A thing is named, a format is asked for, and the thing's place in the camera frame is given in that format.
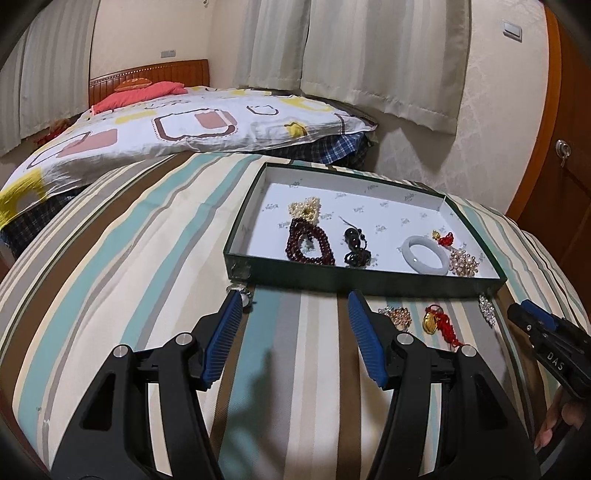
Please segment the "right hand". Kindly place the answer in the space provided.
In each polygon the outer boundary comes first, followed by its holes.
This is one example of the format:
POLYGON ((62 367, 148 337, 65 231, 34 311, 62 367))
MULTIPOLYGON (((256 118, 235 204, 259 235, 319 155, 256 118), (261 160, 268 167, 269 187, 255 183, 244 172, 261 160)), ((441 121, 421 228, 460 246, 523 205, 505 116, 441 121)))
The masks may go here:
POLYGON ((586 414, 587 408, 580 402, 555 400, 548 410, 542 427, 536 436, 534 443, 535 451, 539 451, 549 444, 560 421, 563 421, 570 427, 580 429, 586 419, 586 414))

